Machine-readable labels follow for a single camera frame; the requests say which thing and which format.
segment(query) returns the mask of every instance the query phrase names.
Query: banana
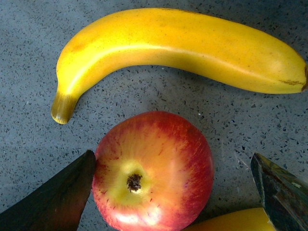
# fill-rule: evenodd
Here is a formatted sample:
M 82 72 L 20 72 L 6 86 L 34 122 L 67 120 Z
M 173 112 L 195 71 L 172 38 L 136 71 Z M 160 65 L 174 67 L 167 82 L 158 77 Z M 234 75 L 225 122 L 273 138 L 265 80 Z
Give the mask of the banana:
M 275 228 L 263 208 L 251 208 L 194 224 L 183 231 L 275 231 Z
M 80 96 L 132 65 L 164 65 L 262 93 L 308 87 L 307 64 L 284 42 L 251 27 L 168 8 L 126 10 L 80 30 L 63 48 L 53 119 L 65 124 Z

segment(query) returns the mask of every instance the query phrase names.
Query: speckled countertop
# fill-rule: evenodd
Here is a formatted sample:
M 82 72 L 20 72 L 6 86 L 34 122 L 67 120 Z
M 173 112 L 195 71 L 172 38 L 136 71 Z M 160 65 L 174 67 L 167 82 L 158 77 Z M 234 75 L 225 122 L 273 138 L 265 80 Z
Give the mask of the speckled countertop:
M 308 61 L 307 1 L 0 1 L 0 212 L 87 149 L 95 150 L 117 123 L 157 109 L 188 119 L 211 146 L 215 182 L 196 222 L 260 206 L 249 169 L 254 152 L 307 179 L 308 92 L 253 93 L 174 68 L 134 66 L 87 91 L 68 124 L 53 121 L 55 67 L 63 46 L 94 20 L 140 7 L 179 8 L 240 22 L 283 40 Z M 92 195 L 78 230 L 112 230 Z

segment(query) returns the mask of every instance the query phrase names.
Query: apple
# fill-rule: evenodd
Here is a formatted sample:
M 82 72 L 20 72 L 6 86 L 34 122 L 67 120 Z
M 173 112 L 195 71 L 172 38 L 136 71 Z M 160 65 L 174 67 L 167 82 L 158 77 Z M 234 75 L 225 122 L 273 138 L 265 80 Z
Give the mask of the apple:
M 113 127 L 96 151 L 92 193 L 120 231 L 179 231 L 205 207 L 214 162 L 203 134 L 186 119 L 152 111 Z

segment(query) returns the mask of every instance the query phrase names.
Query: banana stem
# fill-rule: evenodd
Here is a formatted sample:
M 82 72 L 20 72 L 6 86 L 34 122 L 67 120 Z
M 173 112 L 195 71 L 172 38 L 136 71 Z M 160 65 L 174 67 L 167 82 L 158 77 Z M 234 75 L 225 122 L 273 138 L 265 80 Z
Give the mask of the banana stem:
M 72 95 L 56 93 L 51 106 L 51 116 L 59 124 L 66 124 L 72 117 L 78 99 Z

